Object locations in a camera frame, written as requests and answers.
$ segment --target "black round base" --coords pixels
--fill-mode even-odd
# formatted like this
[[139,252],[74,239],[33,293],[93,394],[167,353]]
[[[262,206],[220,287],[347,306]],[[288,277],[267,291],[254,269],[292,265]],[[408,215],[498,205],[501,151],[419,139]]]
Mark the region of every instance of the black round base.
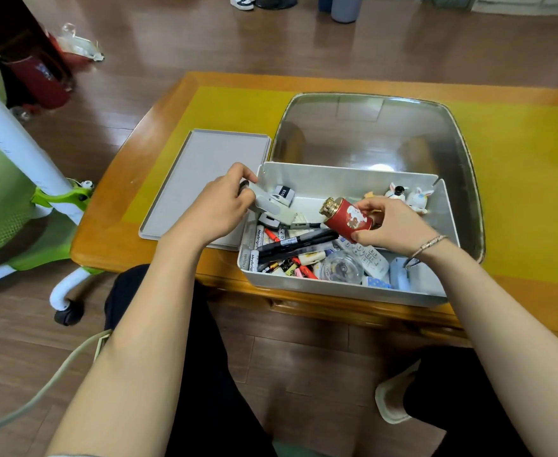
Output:
[[63,311],[55,311],[55,322],[61,325],[76,325],[85,314],[85,304],[82,301],[70,300],[70,305]]
[[284,10],[298,4],[298,0],[256,0],[256,6],[264,10]]

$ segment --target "gold bottle cap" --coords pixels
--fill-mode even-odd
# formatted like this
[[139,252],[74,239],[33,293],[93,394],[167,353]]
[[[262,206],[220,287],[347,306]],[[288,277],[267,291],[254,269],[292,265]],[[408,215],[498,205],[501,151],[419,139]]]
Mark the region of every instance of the gold bottle cap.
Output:
[[337,202],[338,200],[342,201],[341,198],[334,200],[332,197],[328,197],[319,210],[321,215],[325,215],[328,218],[334,216],[334,214],[338,211],[338,208],[341,206],[341,203]]

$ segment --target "person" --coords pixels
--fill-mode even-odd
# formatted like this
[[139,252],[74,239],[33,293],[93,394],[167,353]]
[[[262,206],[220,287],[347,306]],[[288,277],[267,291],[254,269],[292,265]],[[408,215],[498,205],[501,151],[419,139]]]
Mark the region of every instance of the person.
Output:
[[[242,178],[258,181],[237,163],[207,184],[159,240],[151,264],[117,277],[106,302],[107,328],[115,330],[66,410],[46,455],[276,455],[229,374],[205,288],[195,282],[202,250],[233,230],[255,199],[250,189],[237,193]],[[438,236],[400,200],[374,197],[356,206],[381,224],[353,235],[363,245],[411,256]],[[205,221],[211,212],[214,221]],[[442,282],[478,357],[423,359],[401,394],[405,411],[439,425],[461,423],[448,430],[437,451],[442,455],[476,455],[489,442],[496,453],[507,448],[505,438],[516,443],[509,449],[557,457],[558,338],[448,239],[419,258]],[[469,374],[460,378],[460,369]],[[476,369],[488,391],[484,381],[468,383],[467,376]],[[466,392],[469,400],[449,397],[454,382],[447,389],[440,383],[443,376],[433,373],[443,370],[464,382],[455,390]],[[417,385],[419,376],[433,381]],[[435,387],[442,393],[435,394]],[[496,409],[485,406],[489,395],[507,424],[497,419]],[[489,423],[497,426],[486,427]]]

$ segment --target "red pen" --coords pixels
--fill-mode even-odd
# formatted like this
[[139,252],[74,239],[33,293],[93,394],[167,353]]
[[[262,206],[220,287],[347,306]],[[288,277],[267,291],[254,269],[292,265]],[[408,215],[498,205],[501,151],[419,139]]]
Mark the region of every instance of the red pen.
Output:
[[[266,235],[274,242],[281,242],[281,239],[279,239],[277,236],[275,236],[275,234],[273,234],[273,232],[271,230],[269,230],[268,228],[264,228],[264,232],[266,233]],[[317,276],[314,275],[310,269],[308,269],[306,266],[302,266],[302,263],[300,262],[300,260],[295,256],[292,258],[292,261],[294,261],[298,266],[299,269],[302,271],[302,274],[304,274],[305,276],[307,276],[309,279],[317,279]]]

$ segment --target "sneaker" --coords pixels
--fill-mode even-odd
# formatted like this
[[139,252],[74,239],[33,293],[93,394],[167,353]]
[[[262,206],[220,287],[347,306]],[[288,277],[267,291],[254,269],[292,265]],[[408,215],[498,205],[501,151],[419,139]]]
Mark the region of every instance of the sneaker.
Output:
[[395,425],[412,418],[404,409],[404,394],[406,393],[406,388],[414,380],[420,363],[420,360],[415,362],[401,374],[385,380],[376,387],[374,401],[376,402],[376,407],[378,407],[378,412],[385,422]]
[[251,11],[254,0],[230,0],[230,4],[241,11]]

